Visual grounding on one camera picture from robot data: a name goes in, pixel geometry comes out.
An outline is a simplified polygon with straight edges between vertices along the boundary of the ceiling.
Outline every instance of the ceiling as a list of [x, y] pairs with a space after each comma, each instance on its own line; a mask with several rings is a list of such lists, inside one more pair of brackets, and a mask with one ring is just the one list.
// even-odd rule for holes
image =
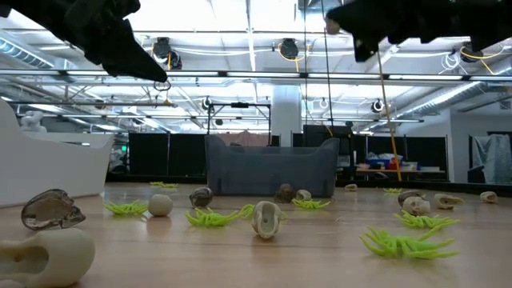
[[[255, 71], [255, 72], [308, 72], [308, 73], [361, 73], [377, 74], [379, 72], [376, 58], [365, 63], [356, 63], [352, 37], [348, 34], [324, 37], [324, 21], [321, 2], [312, 1], [314, 5], [303, 13], [303, 5], [297, 0], [145, 0], [136, 14], [128, 16], [134, 30], [134, 37], [150, 52], [156, 37], [169, 37], [172, 48], [182, 58], [183, 70], [197, 71]], [[341, 1], [324, 0], [324, 10], [339, 5]], [[80, 49], [70, 47], [45, 30], [43, 27], [14, 11], [9, 18], [0, 18], [0, 29], [9, 34], [18, 43], [42, 58], [67, 59], [72, 68], [77, 70], [101, 70], [100, 66], [88, 62]], [[294, 38], [299, 48], [301, 61], [289, 61], [278, 52], [278, 45], [284, 38]], [[458, 54], [450, 55], [452, 49], [460, 49], [469, 38], [438, 38], [431, 43], [421, 44], [418, 39], [410, 39], [399, 46], [392, 46], [384, 41], [380, 45], [382, 71], [385, 74], [487, 74], [481, 61], [466, 63]], [[512, 41], [506, 40], [483, 51], [486, 64], [492, 66], [503, 61], [512, 53]], [[2, 69], [34, 69], [9, 55], [0, 54]], [[171, 130], [191, 133], [204, 132], [206, 116], [201, 108], [202, 101], [219, 103], [248, 102], [270, 103], [274, 96], [274, 87], [280, 82], [272, 79], [255, 78], [195, 78], [173, 77], [173, 87], [165, 92], [157, 91], [152, 84], [143, 83], [133, 78], [76, 77], [74, 84], [66, 83], [52, 77], [43, 76], [9, 76], [0, 82], [0, 88], [36, 87], [38, 92], [29, 91], [23, 100], [30, 96], [40, 101], [93, 102], [103, 99], [108, 102], [124, 102], [123, 106], [108, 106], [104, 110], [93, 106], [60, 106], [61, 114], [73, 111], [82, 115], [160, 115], [176, 118], [154, 119], [140, 123], [130, 118], [112, 118], [106, 122], [103, 118], [81, 119], [77, 124], [88, 127], [90, 123], [117, 126], [121, 129]], [[110, 82], [109, 86], [100, 85]], [[289, 85], [300, 88], [303, 101], [307, 102], [310, 115], [303, 109], [306, 118], [330, 117], [330, 109], [323, 102], [332, 99], [334, 118], [381, 118], [382, 114], [370, 111], [370, 104], [382, 98], [379, 81], [372, 83], [352, 82], [331, 83], [324, 81], [309, 82], [304, 79]], [[420, 102], [422, 97], [443, 88], [443, 83], [395, 82], [386, 85], [386, 98], [391, 112], [399, 110], [412, 102]], [[16, 94], [4, 97], [19, 100]], [[483, 97], [494, 97], [492, 94]], [[178, 105], [178, 108], [138, 106], [130, 112], [130, 104], [162, 102], [165, 99]], [[459, 103], [458, 107], [473, 105], [473, 102]], [[493, 113], [490, 106], [473, 110], [471, 113]], [[225, 108], [219, 117], [253, 117], [251, 120], [239, 119], [225, 122], [222, 130], [243, 130], [250, 128], [264, 131], [268, 127], [264, 110]], [[366, 127], [364, 122], [356, 122], [356, 129]]]

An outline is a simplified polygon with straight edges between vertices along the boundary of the white pillar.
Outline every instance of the white pillar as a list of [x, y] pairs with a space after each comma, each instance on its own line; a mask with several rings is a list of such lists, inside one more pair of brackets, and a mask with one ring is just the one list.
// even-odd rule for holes
[[300, 86], [276, 86], [272, 96], [270, 131], [281, 137], [281, 147], [292, 146], [292, 133], [301, 133]]

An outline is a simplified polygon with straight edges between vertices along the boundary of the gray storage tub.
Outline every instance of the gray storage tub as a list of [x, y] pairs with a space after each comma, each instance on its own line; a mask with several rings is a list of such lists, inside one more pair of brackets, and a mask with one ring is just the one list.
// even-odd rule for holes
[[271, 196], [283, 183], [313, 197], [333, 195], [338, 138], [311, 148], [226, 146], [215, 135], [205, 141], [208, 187], [215, 195]]

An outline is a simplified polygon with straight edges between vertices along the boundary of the wooden floor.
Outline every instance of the wooden floor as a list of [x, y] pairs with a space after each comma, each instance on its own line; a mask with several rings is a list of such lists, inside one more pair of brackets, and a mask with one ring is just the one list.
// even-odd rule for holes
[[[506, 287], [512, 267], [512, 199], [498, 205], [480, 203], [478, 196], [456, 194], [466, 204], [453, 212], [435, 211], [462, 221], [438, 233], [433, 242], [455, 238], [445, 250], [454, 258], [411, 261], [380, 258], [358, 236], [365, 226], [387, 228], [392, 234], [420, 235], [393, 217], [396, 197], [382, 190], [336, 192], [324, 211], [280, 207], [289, 219], [269, 242], [255, 236], [246, 220], [220, 229], [191, 227], [183, 216], [190, 210], [188, 194], [196, 186], [161, 190], [147, 184], [108, 185], [104, 198], [117, 203], [168, 194], [174, 200], [170, 218], [116, 218], [102, 208], [103, 198], [76, 203], [87, 220], [77, 225], [95, 238], [96, 259], [76, 287]], [[432, 198], [434, 191], [426, 191]], [[212, 209], [228, 214], [263, 198], [216, 197]], [[32, 235], [21, 223], [21, 208], [0, 210], [2, 239]], [[0, 287], [12, 287], [0, 283]]]

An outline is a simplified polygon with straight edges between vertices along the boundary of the white ball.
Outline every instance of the white ball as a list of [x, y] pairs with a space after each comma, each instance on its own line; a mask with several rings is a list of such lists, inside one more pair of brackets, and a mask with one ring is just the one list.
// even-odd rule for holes
[[173, 209], [173, 201], [169, 196], [155, 194], [151, 197], [147, 209], [153, 216], [167, 216]]

